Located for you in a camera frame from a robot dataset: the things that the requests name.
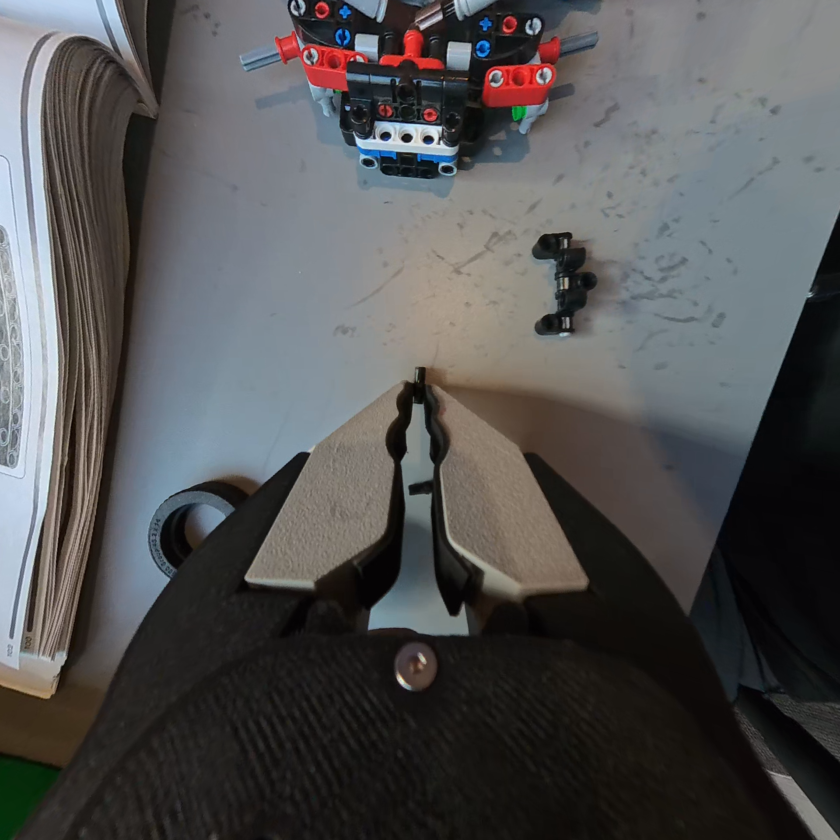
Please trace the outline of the green plastic bin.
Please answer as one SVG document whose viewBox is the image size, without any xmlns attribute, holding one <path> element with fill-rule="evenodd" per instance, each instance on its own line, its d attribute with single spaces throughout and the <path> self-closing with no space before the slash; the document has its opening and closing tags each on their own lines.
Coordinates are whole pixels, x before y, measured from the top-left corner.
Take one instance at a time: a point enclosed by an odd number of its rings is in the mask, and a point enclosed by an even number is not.
<svg viewBox="0 0 840 840">
<path fill-rule="evenodd" d="M 2 821 L 24 820 L 56 782 L 60 769 L 48 764 L 1 755 Z"/>
</svg>

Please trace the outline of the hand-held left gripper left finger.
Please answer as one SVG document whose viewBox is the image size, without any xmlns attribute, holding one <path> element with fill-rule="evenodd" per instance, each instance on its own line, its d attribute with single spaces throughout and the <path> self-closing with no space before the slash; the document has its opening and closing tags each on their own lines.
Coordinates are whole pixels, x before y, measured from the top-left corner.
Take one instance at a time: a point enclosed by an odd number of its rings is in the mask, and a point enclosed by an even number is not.
<svg viewBox="0 0 840 840">
<path fill-rule="evenodd" d="M 412 383 L 395 385 L 311 451 L 245 575 L 249 586 L 336 601 L 347 614 L 368 613 L 391 590 L 413 394 Z"/>
</svg>

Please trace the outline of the black toy tyre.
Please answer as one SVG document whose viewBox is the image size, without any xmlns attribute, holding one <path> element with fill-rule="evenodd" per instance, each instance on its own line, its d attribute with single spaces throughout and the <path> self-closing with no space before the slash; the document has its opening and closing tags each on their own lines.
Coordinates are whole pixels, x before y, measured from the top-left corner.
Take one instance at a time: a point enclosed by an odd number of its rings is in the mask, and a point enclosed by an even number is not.
<svg viewBox="0 0 840 840">
<path fill-rule="evenodd" d="M 166 498 L 150 520 L 148 548 L 152 561 L 171 579 L 193 552 L 186 535 L 191 512 L 211 508 L 226 518 L 247 498 L 244 490 L 222 480 L 206 481 Z"/>
</svg>

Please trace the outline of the grey axle with black connectors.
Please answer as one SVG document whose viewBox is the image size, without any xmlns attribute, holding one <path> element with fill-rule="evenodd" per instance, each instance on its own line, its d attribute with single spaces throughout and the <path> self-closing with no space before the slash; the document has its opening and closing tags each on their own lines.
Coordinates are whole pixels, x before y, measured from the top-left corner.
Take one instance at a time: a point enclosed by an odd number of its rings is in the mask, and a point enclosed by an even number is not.
<svg viewBox="0 0 840 840">
<path fill-rule="evenodd" d="M 596 274 L 581 271 L 586 261 L 585 247 L 572 245 L 572 233 L 542 234 L 532 247 L 532 256 L 554 263 L 556 310 L 536 321 L 534 331 L 541 337 L 568 337 L 574 333 L 574 315 L 582 310 L 589 292 L 597 283 Z"/>
</svg>

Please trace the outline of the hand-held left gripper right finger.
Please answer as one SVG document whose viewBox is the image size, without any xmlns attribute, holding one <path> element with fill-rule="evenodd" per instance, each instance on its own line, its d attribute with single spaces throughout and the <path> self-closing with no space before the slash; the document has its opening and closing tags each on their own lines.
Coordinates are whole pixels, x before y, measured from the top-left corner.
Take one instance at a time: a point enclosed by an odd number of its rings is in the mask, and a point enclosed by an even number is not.
<svg viewBox="0 0 840 840">
<path fill-rule="evenodd" d="M 424 407 L 435 576 L 449 614 L 585 592 L 587 573 L 520 448 L 436 385 Z"/>
</svg>

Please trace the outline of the person's black jacket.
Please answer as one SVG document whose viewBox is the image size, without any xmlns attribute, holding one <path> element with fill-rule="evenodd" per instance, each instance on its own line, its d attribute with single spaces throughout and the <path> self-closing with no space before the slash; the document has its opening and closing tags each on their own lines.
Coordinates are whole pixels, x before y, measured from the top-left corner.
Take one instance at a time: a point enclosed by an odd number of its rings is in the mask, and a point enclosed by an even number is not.
<svg viewBox="0 0 840 840">
<path fill-rule="evenodd" d="M 838 222 L 690 617 L 773 786 L 838 838 Z"/>
</svg>

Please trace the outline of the open instruction book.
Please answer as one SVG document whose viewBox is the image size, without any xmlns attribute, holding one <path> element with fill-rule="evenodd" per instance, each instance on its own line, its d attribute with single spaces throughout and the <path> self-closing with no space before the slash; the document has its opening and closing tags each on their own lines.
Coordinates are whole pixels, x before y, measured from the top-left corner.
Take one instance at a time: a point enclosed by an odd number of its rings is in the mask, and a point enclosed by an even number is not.
<svg viewBox="0 0 840 840">
<path fill-rule="evenodd" d="M 51 698 L 95 530 L 130 272 L 123 156 L 156 118 L 149 2 L 2 2 L 3 688 Z"/>
</svg>

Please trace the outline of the toy brick race car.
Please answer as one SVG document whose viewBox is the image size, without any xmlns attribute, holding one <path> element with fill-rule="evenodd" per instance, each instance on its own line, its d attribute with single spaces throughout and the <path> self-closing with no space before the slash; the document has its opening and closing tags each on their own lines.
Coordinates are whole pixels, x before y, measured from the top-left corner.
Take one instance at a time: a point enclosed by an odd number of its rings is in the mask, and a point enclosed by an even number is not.
<svg viewBox="0 0 840 840">
<path fill-rule="evenodd" d="M 360 165 L 418 180 L 454 176 L 510 111 L 521 134 L 546 113 L 560 58 L 598 33 L 545 38 L 510 2 L 289 1 L 293 30 L 240 56 L 245 71 L 299 60 L 313 100 L 336 116 Z"/>
</svg>

